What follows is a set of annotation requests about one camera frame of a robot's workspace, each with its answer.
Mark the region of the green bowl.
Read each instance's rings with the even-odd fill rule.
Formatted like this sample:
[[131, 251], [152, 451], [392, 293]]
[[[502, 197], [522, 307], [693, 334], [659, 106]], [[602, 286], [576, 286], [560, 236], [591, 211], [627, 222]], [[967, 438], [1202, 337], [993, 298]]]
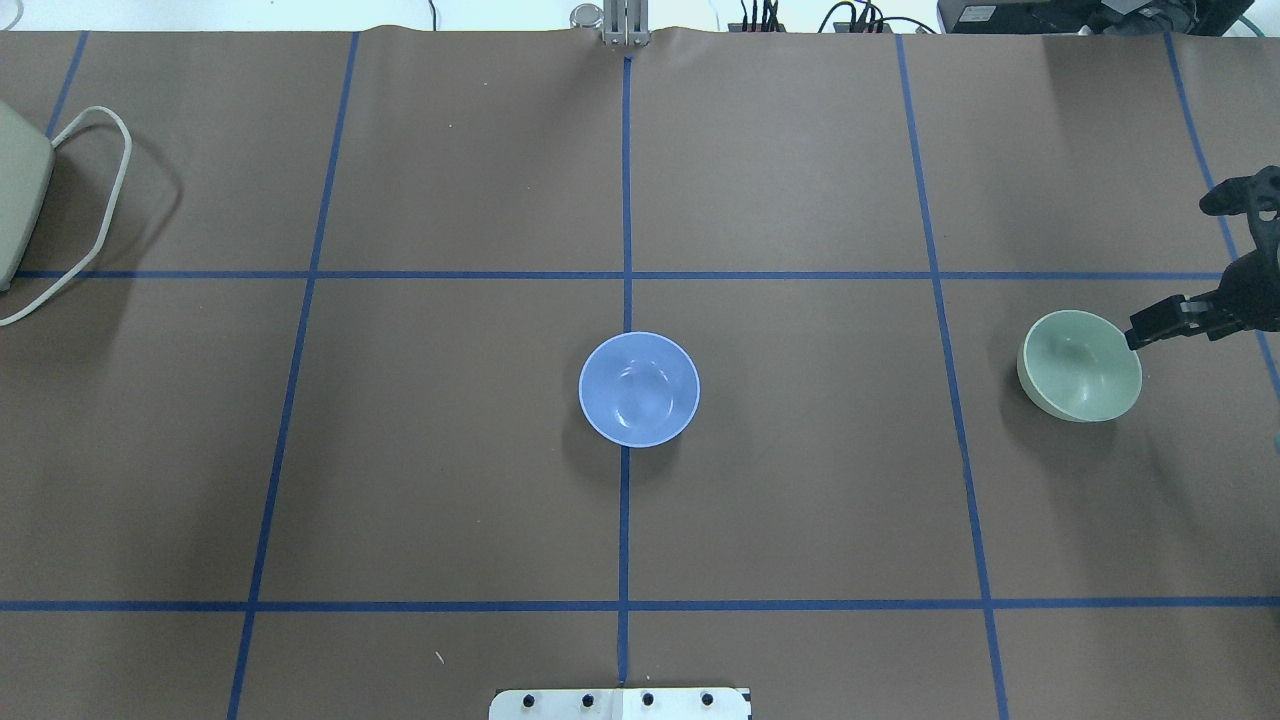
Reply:
[[1125, 334], [1076, 309], [1048, 313], [1030, 325], [1016, 351], [1016, 373], [1037, 407], [1075, 423], [1111, 421], [1129, 413], [1144, 379]]

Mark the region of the blue bowl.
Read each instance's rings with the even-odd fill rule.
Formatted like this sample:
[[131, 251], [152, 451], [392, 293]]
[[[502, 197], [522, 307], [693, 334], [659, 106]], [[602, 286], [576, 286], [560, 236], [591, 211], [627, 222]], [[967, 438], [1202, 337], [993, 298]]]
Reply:
[[701, 377], [678, 343], [634, 331], [605, 340], [588, 355], [577, 396], [600, 437], [628, 448], [652, 448], [690, 427], [701, 401]]

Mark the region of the small metal cylinder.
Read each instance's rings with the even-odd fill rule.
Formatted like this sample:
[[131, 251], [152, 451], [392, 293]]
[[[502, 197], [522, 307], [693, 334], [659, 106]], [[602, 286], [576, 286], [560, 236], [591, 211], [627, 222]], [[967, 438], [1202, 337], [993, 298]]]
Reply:
[[593, 3], [580, 3], [570, 12], [570, 27], [575, 29], [599, 29], [603, 20], [603, 9]]

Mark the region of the cream chrome toaster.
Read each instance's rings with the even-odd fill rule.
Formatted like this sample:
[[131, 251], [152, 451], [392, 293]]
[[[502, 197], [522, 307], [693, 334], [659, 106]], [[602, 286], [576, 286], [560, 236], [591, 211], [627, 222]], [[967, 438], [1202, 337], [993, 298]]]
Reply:
[[1, 291], [10, 288], [29, 246], [52, 174], [52, 142], [1, 104]]

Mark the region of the aluminium frame post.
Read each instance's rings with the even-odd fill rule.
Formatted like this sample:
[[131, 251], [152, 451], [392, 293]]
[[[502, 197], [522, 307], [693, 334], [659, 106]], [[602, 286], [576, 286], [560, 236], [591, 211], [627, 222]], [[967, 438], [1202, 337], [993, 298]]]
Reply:
[[605, 46], [649, 45], [652, 40], [648, 0], [600, 1], [600, 36]]

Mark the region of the white central pillar mount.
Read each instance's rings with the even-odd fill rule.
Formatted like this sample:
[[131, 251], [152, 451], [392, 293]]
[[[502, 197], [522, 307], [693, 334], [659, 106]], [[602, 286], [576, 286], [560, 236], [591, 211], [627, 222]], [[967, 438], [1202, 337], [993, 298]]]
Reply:
[[750, 691], [732, 687], [508, 689], [489, 719], [751, 719]]

